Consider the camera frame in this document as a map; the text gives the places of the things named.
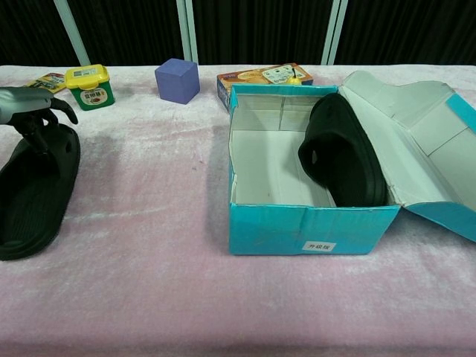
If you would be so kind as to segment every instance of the yellow container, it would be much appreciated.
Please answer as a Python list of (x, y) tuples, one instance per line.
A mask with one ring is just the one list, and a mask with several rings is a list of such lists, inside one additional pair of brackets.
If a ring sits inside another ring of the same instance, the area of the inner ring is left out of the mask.
[(110, 106), (115, 101), (109, 84), (109, 74), (103, 65), (68, 69), (65, 83), (83, 110)]

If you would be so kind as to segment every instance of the black curtain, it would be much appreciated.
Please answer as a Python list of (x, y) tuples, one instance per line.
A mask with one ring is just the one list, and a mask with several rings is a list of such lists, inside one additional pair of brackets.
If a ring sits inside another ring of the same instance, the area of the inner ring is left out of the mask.
[(349, 0), (335, 64), (476, 64), (476, 1)]
[(0, 64), (76, 66), (53, 0), (0, 0)]
[(176, 0), (68, 0), (91, 63), (160, 65), (184, 58)]
[(200, 64), (320, 64), (332, 0), (193, 0)]

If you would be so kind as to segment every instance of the pink tablecloth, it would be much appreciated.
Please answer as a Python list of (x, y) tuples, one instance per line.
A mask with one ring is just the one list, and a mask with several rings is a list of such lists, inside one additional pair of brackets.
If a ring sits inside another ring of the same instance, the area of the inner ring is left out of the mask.
[[(476, 106), (468, 66), (304, 66), (316, 84), (356, 69), (442, 80)], [(0, 263), (5, 356), (473, 356), (476, 243), (401, 212), (367, 256), (228, 253), (228, 114), (199, 68), (186, 106), (154, 67), (109, 68), (116, 104), (80, 110), (77, 184), (54, 243)], [(20, 86), (65, 68), (0, 68)], [(0, 165), (19, 136), (0, 127)]]

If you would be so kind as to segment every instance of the purple cube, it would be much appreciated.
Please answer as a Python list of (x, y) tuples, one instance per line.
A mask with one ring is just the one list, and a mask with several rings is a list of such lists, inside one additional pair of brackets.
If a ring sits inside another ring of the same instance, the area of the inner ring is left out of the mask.
[(200, 91), (196, 63), (171, 58), (155, 70), (158, 93), (162, 99), (187, 104)]

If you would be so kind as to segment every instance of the black slipper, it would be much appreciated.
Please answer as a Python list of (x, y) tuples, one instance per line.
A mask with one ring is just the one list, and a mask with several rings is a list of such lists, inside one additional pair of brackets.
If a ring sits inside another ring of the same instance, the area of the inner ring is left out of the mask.
[(379, 160), (340, 94), (328, 94), (312, 108), (299, 159), (307, 175), (329, 189), (338, 207), (385, 205), (387, 184)]
[(76, 132), (62, 124), (41, 128), (50, 150), (40, 158), (21, 140), (0, 171), (0, 260), (35, 254), (60, 230), (80, 163)]

